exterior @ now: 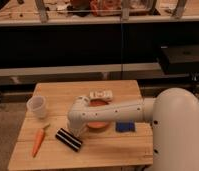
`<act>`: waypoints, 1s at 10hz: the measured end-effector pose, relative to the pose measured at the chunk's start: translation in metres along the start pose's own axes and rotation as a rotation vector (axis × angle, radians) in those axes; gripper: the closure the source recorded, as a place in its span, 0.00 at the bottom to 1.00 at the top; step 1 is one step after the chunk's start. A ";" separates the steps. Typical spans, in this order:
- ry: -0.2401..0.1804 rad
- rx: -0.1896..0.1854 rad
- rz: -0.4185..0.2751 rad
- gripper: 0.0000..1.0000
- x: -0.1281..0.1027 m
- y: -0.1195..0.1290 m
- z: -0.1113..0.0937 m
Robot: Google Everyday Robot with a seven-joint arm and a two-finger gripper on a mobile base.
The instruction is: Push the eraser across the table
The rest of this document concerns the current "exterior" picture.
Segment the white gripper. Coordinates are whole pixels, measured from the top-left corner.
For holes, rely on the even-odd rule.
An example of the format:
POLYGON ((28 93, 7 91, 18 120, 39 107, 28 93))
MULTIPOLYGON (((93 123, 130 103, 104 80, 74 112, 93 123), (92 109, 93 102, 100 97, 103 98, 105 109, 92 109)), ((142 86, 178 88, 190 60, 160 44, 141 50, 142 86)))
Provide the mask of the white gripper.
POLYGON ((67 128, 74 136, 80 136, 87 130, 86 122, 81 120, 69 120, 67 128))

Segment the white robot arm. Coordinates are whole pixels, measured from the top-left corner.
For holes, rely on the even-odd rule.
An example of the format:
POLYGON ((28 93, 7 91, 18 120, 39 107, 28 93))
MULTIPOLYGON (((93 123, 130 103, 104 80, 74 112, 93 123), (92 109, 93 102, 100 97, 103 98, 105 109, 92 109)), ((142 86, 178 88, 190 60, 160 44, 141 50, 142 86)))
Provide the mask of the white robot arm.
POLYGON ((88 122, 150 122, 152 171, 199 171, 199 100, 182 88, 169 88, 155 98, 91 107, 86 96, 70 108, 68 129, 80 136, 88 122))

